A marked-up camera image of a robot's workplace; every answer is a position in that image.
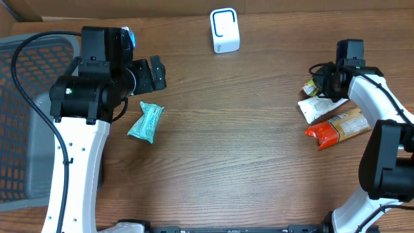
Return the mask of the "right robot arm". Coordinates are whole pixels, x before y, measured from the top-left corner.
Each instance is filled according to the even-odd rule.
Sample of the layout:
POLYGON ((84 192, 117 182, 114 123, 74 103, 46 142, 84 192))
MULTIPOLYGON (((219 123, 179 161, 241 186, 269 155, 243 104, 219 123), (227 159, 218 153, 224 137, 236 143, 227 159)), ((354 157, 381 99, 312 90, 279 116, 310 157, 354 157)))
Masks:
POLYGON ((413 153, 413 114, 389 90, 376 67, 333 62, 315 67, 311 75, 323 97, 351 100, 373 129, 358 169, 360 186, 326 217, 321 231, 367 232, 392 208, 411 210, 413 159, 398 157, 398 151, 413 153))

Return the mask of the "teal snack packet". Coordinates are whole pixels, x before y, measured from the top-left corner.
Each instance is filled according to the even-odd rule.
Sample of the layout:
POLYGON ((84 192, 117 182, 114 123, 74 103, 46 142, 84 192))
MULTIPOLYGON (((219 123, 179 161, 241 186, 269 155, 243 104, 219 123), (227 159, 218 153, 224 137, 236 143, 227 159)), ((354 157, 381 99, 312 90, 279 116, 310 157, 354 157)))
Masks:
POLYGON ((152 144, 164 107, 145 102, 141 102, 140 106, 143 115, 134 123, 132 128, 127 132, 127 135, 146 140, 152 144))

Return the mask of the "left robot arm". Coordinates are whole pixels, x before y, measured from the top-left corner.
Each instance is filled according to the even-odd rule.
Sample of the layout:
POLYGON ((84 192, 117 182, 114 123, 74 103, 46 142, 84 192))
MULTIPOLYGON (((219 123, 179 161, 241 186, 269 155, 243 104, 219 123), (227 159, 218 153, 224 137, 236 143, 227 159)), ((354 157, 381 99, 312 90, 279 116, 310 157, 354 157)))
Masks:
POLYGON ((96 232, 102 152, 114 109, 129 96, 166 88, 159 56, 134 60, 128 27, 83 27, 77 74, 60 76, 49 91, 50 115, 63 138, 54 168, 43 232, 96 232))

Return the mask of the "white tube gold cap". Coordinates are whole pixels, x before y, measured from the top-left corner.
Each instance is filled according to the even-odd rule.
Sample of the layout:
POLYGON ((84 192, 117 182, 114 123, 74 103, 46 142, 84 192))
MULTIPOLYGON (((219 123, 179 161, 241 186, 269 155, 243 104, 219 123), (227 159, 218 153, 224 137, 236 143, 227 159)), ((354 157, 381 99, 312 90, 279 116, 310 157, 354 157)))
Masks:
POLYGON ((335 110, 346 102, 348 102, 348 99, 340 99, 337 102, 333 102, 333 100, 329 98, 319 98, 314 96, 299 101, 298 106, 307 123, 311 124, 318 118, 335 110))

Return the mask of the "green snack pouch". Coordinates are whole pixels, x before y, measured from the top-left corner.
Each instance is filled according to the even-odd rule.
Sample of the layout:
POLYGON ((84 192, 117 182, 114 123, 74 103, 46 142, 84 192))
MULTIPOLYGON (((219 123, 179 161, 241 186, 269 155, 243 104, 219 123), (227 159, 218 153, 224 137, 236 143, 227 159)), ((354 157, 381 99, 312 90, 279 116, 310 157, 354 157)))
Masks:
POLYGON ((310 80, 307 83, 305 83, 302 87, 302 91, 309 97, 317 96, 320 92, 313 80, 310 80))

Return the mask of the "orange pasta package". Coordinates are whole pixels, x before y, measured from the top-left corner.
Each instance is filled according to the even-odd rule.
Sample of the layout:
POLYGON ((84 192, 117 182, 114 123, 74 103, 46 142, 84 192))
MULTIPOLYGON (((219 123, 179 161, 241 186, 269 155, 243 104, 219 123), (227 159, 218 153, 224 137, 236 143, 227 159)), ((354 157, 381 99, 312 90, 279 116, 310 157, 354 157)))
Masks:
POLYGON ((308 127, 305 134, 314 137, 322 150, 369 130, 371 126, 361 110, 354 108, 308 127))

